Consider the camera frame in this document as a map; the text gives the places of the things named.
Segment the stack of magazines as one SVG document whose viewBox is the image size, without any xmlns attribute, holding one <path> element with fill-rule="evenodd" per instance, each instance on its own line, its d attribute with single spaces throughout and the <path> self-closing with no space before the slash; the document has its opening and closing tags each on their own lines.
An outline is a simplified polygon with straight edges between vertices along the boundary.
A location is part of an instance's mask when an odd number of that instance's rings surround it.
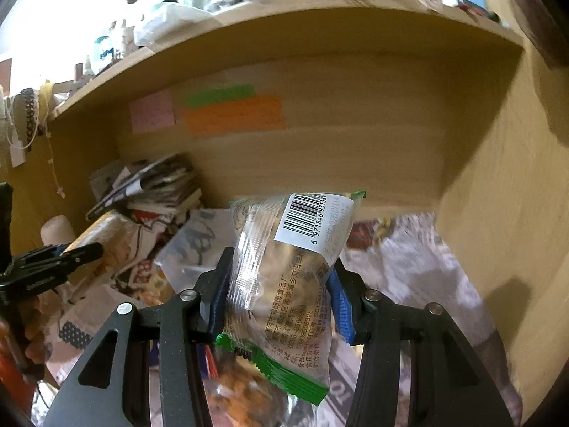
<svg viewBox="0 0 569 427">
<path fill-rule="evenodd" d="M 86 214 L 94 221 L 112 209 L 142 210 L 158 214 L 172 213 L 190 200 L 199 201 L 202 193 L 197 171 L 183 153 L 166 155 L 154 161 L 138 161 L 123 178 Z"/>
</svg>

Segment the printed newspaper-pattern cloth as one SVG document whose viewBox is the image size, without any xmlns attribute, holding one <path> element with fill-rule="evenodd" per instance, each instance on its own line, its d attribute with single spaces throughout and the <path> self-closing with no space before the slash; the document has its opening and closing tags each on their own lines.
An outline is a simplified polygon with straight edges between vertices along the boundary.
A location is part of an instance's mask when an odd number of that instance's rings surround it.
<svg viewBox="0 0 569 427">
<path fill-rule="evenodd" d="M 142 213 L 135 222 L 113 213 L 77 238 L 77 246 L 99 242 L 105 253 L 58 288 L 63 311 L 49 331 L 47 362 L 58 383 L 65 382 L 119 303 L 159 305 L 176 293 L 154 260 L 182 226 L 153 213 Z M 359 221 L 341 260 L 400 305 L 421 307 L 437 301 L 445 306 L 474 346 L 512 419 L 521 421 L 523 402 L 510 378 L 504 343 L 481 296 L 437 233 L 433 214 Z M 352 405 L 361 358 L 361 350 L 333 336 L 331 387 L 318 407 L 260 381 L 249 395 L 220 389 L 221 404 L 213 421 L 218 426 L 338 426 Z"/>
</svg>

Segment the green sticky note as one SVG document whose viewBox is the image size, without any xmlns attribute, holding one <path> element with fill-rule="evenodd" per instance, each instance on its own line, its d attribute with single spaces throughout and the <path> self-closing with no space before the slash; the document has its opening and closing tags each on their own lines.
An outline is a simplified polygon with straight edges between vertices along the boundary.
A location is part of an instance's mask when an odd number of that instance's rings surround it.
<svg viewBox="0 0 569 427">
<path fill-rule="evenodd" d="M 186 98 L 186 105 L 190 109 L 197 109 L 209 105 L 215 105 L 228 101 L 252 98 L 256 96 L 256 89 L 253 85 L 232 85 L 226 88 L 219 88 L 207 91 L 198 91 Z"/>
</svg>

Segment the wooden shelf unit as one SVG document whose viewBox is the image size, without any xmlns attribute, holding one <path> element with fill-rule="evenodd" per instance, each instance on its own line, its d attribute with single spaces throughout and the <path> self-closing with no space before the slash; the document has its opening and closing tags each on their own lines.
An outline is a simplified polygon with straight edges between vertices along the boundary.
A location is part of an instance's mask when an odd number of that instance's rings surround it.
<svg viewBox="0 0 569 427">
<path fill-rule="evenodd" d="M 206 201 L 292 191 L 366 192 L 363 215 L 435 211 L 484 298 L 532 415 L 568 357 L 568 72 L 499 22 L 411 0 L 273 0 L 142 48 L 50 117 L 50 139 L 2 177 L 12 249 L 64 214 L 76 230 L 90 175 L 185 151 Z M 195 137 L 198 91 L 253 85 L 282 101 L 279 130 Z M 129 103 L 167 90 L 176 124 L 134 134 Z"/>
</svg>

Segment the clear plastic storage box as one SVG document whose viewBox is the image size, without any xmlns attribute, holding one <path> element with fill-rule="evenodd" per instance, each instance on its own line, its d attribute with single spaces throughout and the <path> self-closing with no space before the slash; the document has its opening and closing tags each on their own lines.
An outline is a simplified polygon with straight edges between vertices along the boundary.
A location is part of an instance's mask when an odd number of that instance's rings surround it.
<svg viewBox="0 0 569 427">
<path fill-rule="evenodd" d="M 232 211 L 192 210 L 189 220 L 158 253 L 154 263 L 179 293 L 193 288 L 202 273 L 213 270 L 224 250 L 235 242 Z"/>
</svg>

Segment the pink sticky note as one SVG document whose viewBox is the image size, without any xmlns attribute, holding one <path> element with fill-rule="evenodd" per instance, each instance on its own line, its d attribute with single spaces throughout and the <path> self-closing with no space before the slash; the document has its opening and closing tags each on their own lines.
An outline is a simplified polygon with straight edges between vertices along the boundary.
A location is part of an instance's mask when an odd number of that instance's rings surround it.
<svg viewBox="0 0 569 427">
<path fill-rule="evenodd" d="M 155 132 L 176 124 L 172 97 L 167 90 L 130 102 L 129 116 L 134 134 Z"/>
</svg>

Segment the orange sticky note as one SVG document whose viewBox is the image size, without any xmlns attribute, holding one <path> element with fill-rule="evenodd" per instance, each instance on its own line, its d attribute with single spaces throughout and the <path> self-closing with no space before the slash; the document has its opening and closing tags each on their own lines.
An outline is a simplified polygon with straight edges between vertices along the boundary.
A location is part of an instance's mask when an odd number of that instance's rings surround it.
<svg viewBox="0 0 569 427">
<path fill-rule="evenodd" d="M 195 137 L 216 137 L 286 127 L 282 101 L 272 95 L 258 95 L 190 109 L 183 121 Z"/>
</svg>

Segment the clear green-edged walnut snack packet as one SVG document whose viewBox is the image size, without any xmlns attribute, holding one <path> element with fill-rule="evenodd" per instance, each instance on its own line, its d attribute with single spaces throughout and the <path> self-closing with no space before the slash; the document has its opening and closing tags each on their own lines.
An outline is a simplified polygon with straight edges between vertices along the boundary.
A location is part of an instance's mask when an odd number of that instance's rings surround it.
<svg viewBox="0 0 569 427">
<path fill-rule="evenodd" d="M 216 343 L 313 405 L 330 386 L 326 283 L 365 196 L 290 193 L 230 205 L 237 239 L 224 329 Z"/>
</svg>

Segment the white plastic bag on shelf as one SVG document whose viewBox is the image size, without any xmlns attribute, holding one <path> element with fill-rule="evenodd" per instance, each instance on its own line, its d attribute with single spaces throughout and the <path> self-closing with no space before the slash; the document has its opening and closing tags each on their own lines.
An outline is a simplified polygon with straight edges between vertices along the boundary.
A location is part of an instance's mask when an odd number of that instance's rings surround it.
<svg viewBox="0 0 569 427">
<path fill-rule="evenodd" d="M 211 14 L 204 10 L 163 2 L 156 5 L 134 26 L 134 43 L 137 46 L 149 46 L 181 29 L 210 18 Z"/>
</svg>

